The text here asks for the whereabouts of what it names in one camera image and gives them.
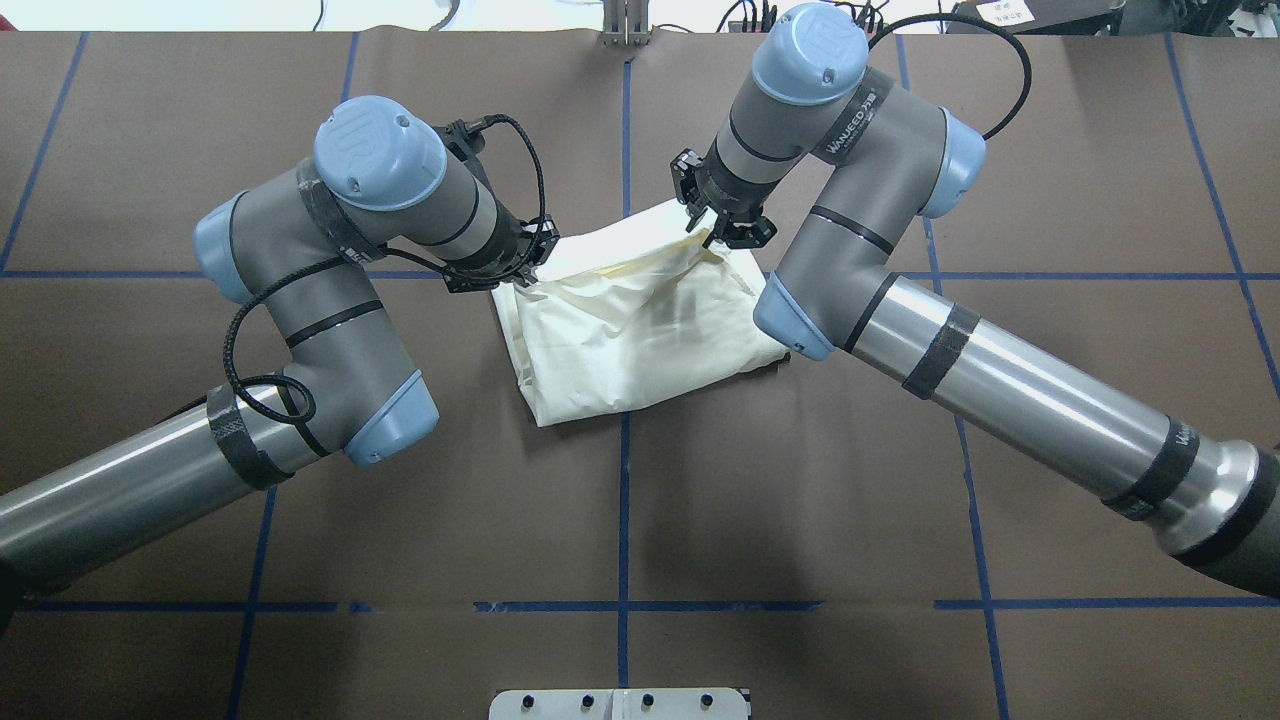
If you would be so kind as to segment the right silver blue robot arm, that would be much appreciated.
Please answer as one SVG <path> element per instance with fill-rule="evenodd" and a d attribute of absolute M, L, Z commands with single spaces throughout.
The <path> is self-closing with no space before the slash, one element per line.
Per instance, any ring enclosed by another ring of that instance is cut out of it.
<path fill-rule="evenodd" d="M 705 152 L 671 161 L 675 197 L 707 243 L 760 249 L 765 201 L 806 156 L 831 173 L 754 324 L 819 361 L 842 351 L 1032 457 L 1183 566 L 1277 597 L 1277 452 L 1213 439 L 891 270 L 914 219 L 954 210 L 986 164 L 988 135 L 876 69 L 879 42 L 833 3 L 785 12 Z"/>

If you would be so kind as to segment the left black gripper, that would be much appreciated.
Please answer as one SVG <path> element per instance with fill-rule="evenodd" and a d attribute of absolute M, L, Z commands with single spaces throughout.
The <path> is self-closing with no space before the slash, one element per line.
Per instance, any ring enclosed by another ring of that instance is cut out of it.
<path fill-rule="evenodd" d="M 443 140 L 445 146 L 472 172 L 477 182 L 486 190 L 492 190 L 492 183 L 479 159 L 485 142 L 483 132 L 498 120 L 453 120 L 444 128 Z M 532 167 L 538 187 L 539 213 L 530 222 L 518 222 L 520 228 L 516 249 L 518 252 L 511 260 L 499 261 L 498 266 L 488 273 L 463 272 L 457 261 L 448 261 L 438 270 L 445 278 L 445 283 L 452 292 L 465 290 L 492 290 L 500 282 L 513 282 L 520 286 L 529 286 L 538 281 L 535 268 L 541 265 L 549 256 L 561 238 L 556 223 L 547 211 L 545 177 L 538 151 L 529 138 L 529 135 L 517 120 L 507 120 L 507 126 L 522 140 L 532 160 Z"/>

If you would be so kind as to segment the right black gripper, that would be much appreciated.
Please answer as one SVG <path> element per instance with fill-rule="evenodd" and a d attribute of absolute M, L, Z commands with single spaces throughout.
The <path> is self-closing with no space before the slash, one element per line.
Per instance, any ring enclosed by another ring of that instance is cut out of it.
<path fill-rule="evenodd" d="M 765 200 L 777 182 L 753 183 L 736 176 L 712 149 L 703 158 L 685 149 L 669 164 L 676 200 L 689 215 L 687 228 L 694 228 L 713 211 L 716 220 L 707 242 L 719 241 L 728 249 L 762 249 L 774 238 L 777 228 L 764 214 Z"/>

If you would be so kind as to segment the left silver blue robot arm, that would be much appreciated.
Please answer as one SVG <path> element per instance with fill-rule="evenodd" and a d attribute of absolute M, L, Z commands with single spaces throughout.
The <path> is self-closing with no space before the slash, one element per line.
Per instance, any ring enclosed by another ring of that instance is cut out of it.
<path fill-rule="evenodd" d="M 559 238 L 515 217 L 477 155 L 506 114 L 430 126 L 352 97 L 311 154 L 195 227 L 202 274 L 237 306 L 225 379 L 155 427 L 3 496 L 3 609 L 76 579 L 333 454 L 360 468 L 439 411 L 366 268 L 407 258 L 452 293 L 531 284 Z M 424 255 L 394 249 L 404 238 Z"/>

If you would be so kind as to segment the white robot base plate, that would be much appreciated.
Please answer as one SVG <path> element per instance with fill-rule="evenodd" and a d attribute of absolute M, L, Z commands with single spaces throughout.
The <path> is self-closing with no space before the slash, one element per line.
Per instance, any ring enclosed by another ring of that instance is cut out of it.
<path fill-rule="evenodd" d="M 751 719 L 750 692 L 731 687 L 509 689 L 489 719 Z"/>

